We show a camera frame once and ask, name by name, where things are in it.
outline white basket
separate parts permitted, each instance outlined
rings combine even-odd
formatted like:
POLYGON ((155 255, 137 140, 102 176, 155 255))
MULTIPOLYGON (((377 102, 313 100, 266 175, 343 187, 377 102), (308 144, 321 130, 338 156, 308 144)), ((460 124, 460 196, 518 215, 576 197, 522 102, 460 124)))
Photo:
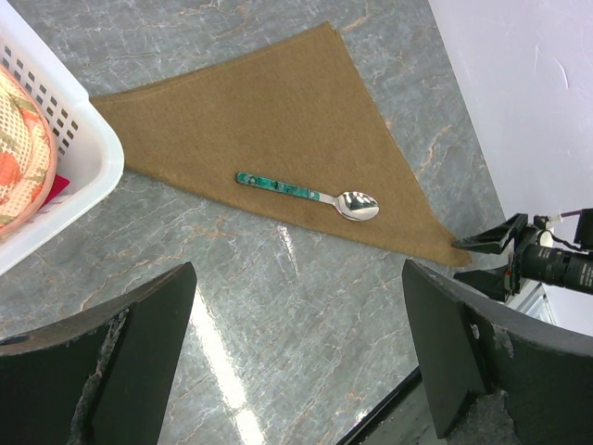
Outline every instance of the white basket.
POLYGON ((115 188, 123 152, 86 90, 6 0, 0 0, 0 63, 37 100, 57 140, 57 173, 70 180, 59 197, 0 242, 2 274, 115 188))

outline white wall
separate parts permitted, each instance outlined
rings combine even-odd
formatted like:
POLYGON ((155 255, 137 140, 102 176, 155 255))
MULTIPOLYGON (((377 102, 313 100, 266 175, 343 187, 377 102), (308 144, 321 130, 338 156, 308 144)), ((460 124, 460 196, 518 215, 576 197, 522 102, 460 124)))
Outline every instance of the white wall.
MULTIPOLYGON (((429 1, 505 214, 593 207, 593 2, 429 1)), ((593 296, 547 293, 593 336, 593 296)))

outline countertop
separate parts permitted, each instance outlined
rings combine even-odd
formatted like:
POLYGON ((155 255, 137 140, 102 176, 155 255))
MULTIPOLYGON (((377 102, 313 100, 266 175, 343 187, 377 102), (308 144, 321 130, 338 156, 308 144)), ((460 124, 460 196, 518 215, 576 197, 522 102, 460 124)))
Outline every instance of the countertop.
MULTIPOLYGON (((329 20, 439 220, 457 236, 502 221, 426 0, 14 7, 90 95, 218 63, 329 20)), ((333 444, 417 365, 405 259, 125 172, 107 199, 0 277, 0 338, 191 261, 198 290, 159 443, 333 444)))

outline spoon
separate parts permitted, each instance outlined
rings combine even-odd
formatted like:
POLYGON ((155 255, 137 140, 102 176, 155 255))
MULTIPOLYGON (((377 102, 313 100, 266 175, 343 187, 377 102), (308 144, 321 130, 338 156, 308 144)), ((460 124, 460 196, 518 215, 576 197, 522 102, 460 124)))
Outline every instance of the spoon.
POLYGON ((237 173, 234 179, 239 184, 252 185, 265 190, 271 190, 272 192, 284 193, 293 197, 303 197, 311 201, 330 204, 337 209, 340 215, 351 221, 370 220, 370 218, 379 213, 379 204, 377 201, 360 192, 344 192, 339 197, 330 197, 315 190, 273 181, 272 179, 262 178, 255 174, 237 173))

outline green spoon handle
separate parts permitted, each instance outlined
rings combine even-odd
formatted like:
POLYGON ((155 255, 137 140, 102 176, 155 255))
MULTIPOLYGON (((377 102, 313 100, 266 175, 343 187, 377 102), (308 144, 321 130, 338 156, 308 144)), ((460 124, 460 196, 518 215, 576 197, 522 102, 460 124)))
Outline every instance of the green spoon handle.
POLYGON ((263 188, 265 190, 271 190, 272 192, 284 193, 293 197, 303 197, 310 199, 311 201, 319 201, 320 193, 315 190, 309 190, 305 187, 299 187, 297 185, 290 185, 287 183, 281 183, 280 181, 273 181, 272 179, 262 178, 255 174, 249 173, 237 173, 234 178, 237 183, 244 185, 252 185, 257 188, 263 188))

